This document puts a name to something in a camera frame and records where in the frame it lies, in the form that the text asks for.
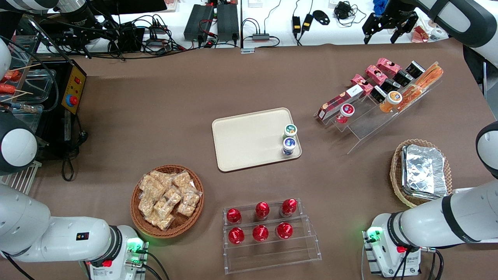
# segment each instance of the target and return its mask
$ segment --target red bottle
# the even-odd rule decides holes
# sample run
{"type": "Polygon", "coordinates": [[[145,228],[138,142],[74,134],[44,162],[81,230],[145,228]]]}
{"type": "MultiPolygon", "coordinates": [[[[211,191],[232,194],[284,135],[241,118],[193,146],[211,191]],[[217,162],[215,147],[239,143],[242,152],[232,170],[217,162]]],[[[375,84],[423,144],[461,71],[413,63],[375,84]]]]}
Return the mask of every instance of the red bottle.
{"type": "Polygon", "coordinates": [[[235,245],[242,243],[244,241],[244,231],[241,228],[232,228],[228,232],[228,240],[235,245]]]}
{"type": "Polygon", "coordinates": [[[294,229],[289,223],[280,223],[277,228],[275,229],[275,232],[277,233],[277,236],[280,239],[288,239],[292,236],[292,232],[294,229]]]}
{"type": "Polygon", "coordinates": [[[252,230],[252,237],[258,242],[263,242],[268,238],[268,229],[264,225],[257,225],[252,230]]]}
{"type": "Polygon", "coordinates": [[[296,212],[297,209],[297,200],[291,198],[287,199],[282,203],[282,206],[280,208],[280,214],[282,217],[290,217],[294,212],[296,212]]]}
{"type": "Polygon", "coordinates": [[[228,210],[227,221],[231,224],[240,224],[242,222],[241,212],[235,208],[228,210]]]}
{"type": "Polygon", "coordinates": [[[266,219],[270,213],[270,206],[266,202],[260,202],[256,205],[256,218],[260,221],[266,219]]]}

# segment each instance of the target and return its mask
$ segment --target aluminum foil container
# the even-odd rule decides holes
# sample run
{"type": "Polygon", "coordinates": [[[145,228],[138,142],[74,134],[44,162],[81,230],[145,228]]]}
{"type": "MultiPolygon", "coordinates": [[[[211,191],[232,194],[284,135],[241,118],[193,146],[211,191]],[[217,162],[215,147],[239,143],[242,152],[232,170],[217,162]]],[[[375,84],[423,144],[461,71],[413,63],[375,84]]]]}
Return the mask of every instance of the aluminum foil container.
{"type": "Polygon", "coordinates": [[[402,152],[403,191],[425,199],[447,195],[444,179],[444,157],[436,149],[408,145],[402,152]]]}

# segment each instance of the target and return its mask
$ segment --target red box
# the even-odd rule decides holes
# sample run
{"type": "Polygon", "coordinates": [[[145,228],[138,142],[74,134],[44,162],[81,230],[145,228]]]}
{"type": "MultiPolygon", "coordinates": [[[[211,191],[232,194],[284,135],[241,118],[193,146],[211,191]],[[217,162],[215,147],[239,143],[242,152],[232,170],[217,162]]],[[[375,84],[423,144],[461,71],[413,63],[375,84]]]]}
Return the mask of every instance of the red box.
{"type": "Polygon", "coordinates": [[[393,76],[396,75],[398,71],[402,69],[401,66],[383,57],[378,59],[377,67],[379,67],[382,71],[385,71],[393,76]]]}
{"type": "Polygon", "coordinates": [[[374,86],[372,86],[369,82],[365,80],[362,76],[359,74],[356,74],[355,77],[351,80],[351,83],[353,85],[359,85],[363,89],[363,95],[368,95],[374,89],[374,86]]]}
{"type": "Polygon", "coordinates": [[[384,81],[387,79],[387,76],[382,73],[380,69],[378,69],[375,65],[370,65],[366,70],[365,73],[372,78],[374,82],[376,82],[378,85],[381,85],[384,83],[384,81]]]}
{"type": "Polygon", "coordinates": [[[317,113],[318,118],[323,121],[326,118],[337,114],[337,112],[341,108],[342,103],[351,103],[352,101],[360,97],[362,92],[363,89],[360,87],[360,85],[355,85],[345,92],[339,94],[334,99],[330,100],[329,102],[323,104],[322,107],[320,107],[317,113]]]}

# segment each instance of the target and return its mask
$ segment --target brown tablecloth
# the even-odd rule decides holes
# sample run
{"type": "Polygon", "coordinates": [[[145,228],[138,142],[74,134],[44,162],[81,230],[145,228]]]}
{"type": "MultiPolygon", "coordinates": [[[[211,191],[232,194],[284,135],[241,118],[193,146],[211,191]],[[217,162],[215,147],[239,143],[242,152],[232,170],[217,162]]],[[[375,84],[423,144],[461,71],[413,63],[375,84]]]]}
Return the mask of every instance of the brown tablecloth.
{"type": "MultiPolygon", "coordinates": [[[[478,131],[494,120],[450,39],[430,44],[283,47],[240,55],[238,49],[196,50],[160,59],[78,59],[89,77],[79,115],[89,132],[66,183],[61,162],[44,162],[32,195],[53,216],[91,216],[130,225],[129,199],[136,182],[163,164],[181,164],[201,178],[206,203],[196,225],[178,238],[151,239],[151,252],[171,280],[360,279],[361,230],[380,213],[406,210],[394,195],[388,170],[394,149],[424,139],[447,156],[453,187],[492,179],[475,152],[478,131]],[[442,83],[379,134],[346,155],[352,135],[325,128],[313,114],[343,92],[356,74],[386,57],[439,61],[442,83]],[[229,173],[218,170],[211,132],[217,118],[286,107],[299,128],[297,160],[229,173]],[[222,209],[262,200],[299,197],[316,229],[323,260],[224,275],[222,209]]],[[[444,250],[443,278],[494,279],[494,245],[444,250]]],[[[423,256],[426,279],[430,256],[423,256]]],[[[153,262],[150,264],[158,270],[153,262]]],[[[85,279],[76,262],[20,264],[37,280],[85,279]]],[[[0,262],[0,279],[24,279],[0,262]]],[[[365,267],[367,279],[372,276],[365,267]]]]}

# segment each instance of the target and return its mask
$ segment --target wicker basket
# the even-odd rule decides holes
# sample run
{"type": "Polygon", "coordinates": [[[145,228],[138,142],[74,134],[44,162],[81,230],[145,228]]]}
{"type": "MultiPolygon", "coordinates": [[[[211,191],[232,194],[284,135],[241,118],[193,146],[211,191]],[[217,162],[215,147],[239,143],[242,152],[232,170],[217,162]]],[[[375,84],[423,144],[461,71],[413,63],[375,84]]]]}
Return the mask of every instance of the wicker basket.
{"type": "Polygon", "coordinates": [[[173,210],[173,216],[175,217],[175,219],[173,220],[168,229],[162,231],[159,228],[149,224],[143,218],[142,212],[138,209],[138,204],[140,203],[140,199],[138,197],[140,196],[142,190],[139,189],[138,184],[136,185],[135,190],[133,190],[133,194],[131,195],[131,202],[130,202],[131,218],[133,219],[133,223],[135,224],[135,226],[138,229],[140,229],[143,233],[155,238],[172,238],[187,231],[190,227],[194,225],[194,223],[201,215],[202,208],[204,207],[204,189],[202,187],[202,183],[199,177],[192,170],[184,166],[163,165],[155,168],[154,170],[163,173],[180,173],[186,170],[190,174],[190,177],[192,177],[195,188],[203,192],[201,200],[197,204],[197,208],[195,209],[192,216],[187,217],[180,213],[177,213],[176,208],[178,206],[176,206],[175,210],[173,210]]]}
{"type": "MultiPolygon", "coordinates": [[[[425,140],[411,139],[411,140],[406,140],[405,142],[401,143],[396,148],[396,151],[394,151],[394,155],[392,156],[391,172],[389,173],[389,175],[391,177],[392,188],[394,189],[394,193],[396,194],[396,196],[404,204],[408,205],[409,207],[415,207],[415,206],[420,205],[422,203],[425,203],[429,200],[409,196],[401,189],[402,188],[402,186],[401,186],[401,149],[403,148],[403,146],[410,145],[410,144],[417,145],[420,147],[433,147],[433,148],[436,148],[438,151],[440,151],[440,150],[436,146],[434,146],[432,143],[427,142],[425,140]]],[[[448,190],[448,193],[451,194],[452,193],[451,170],[450,170],[450,165],[448,163],[447,158],[444,161],[444,170],[443,171],[444,171],[444,178],[446,181],[446,189],[448,190]]]]}

